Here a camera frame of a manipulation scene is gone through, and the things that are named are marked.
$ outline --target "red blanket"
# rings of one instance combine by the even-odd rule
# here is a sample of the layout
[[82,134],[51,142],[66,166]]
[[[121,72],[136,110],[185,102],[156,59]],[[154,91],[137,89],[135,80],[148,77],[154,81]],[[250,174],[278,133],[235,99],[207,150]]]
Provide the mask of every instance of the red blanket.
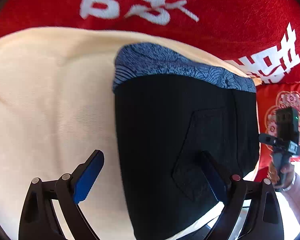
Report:
[[9,0],[0,37],[39,26],[142,32],[228,60],[265,83],[300,81],[295,0]]

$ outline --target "blue gripper pad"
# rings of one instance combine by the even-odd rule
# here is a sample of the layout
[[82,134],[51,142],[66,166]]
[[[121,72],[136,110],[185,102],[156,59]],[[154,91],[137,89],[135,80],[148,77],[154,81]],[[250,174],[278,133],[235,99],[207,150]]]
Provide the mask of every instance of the blue gripper pad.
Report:
[[74,186],[73,201],[76,205],[78,205],[80,201],[86,199],[104,163],[104,154],[102,151],[99,151]]

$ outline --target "black pants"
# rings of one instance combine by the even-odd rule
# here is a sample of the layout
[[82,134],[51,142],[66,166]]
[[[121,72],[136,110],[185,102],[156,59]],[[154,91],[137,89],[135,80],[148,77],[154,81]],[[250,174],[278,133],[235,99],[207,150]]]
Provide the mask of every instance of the black pants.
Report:
[[122,181],[137,240],[164,240],[216,203],[196,155],[245,176],[259,157],[255,93],[177,75],[133,78],[115,91]]

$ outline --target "person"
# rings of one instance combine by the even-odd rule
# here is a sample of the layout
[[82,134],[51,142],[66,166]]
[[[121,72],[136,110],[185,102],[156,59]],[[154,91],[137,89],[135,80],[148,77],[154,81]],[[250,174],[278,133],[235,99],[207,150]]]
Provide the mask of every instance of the person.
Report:
[[[287,174],[286,181],[282,186],[282,195],[288,201],[298,223],[300,225],[300,176],[294,171],[294,165],[289,163],[281,169],[282,173]],[[279,181],[276,168],[271,162],[268,169],[268,178],[275,185]]]

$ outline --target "blue patterned fabric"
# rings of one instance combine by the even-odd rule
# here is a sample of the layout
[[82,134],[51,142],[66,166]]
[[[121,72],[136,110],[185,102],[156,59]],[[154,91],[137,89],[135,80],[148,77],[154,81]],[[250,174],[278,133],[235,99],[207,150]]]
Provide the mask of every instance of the blue patterned fabric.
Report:
[[193,77],[220,88],[256,92],[251,78],[240,77],[222,67],[194,62],[169,48],[149,42],[126,45],[119,51],[113,90],[129,79],[158,74]]

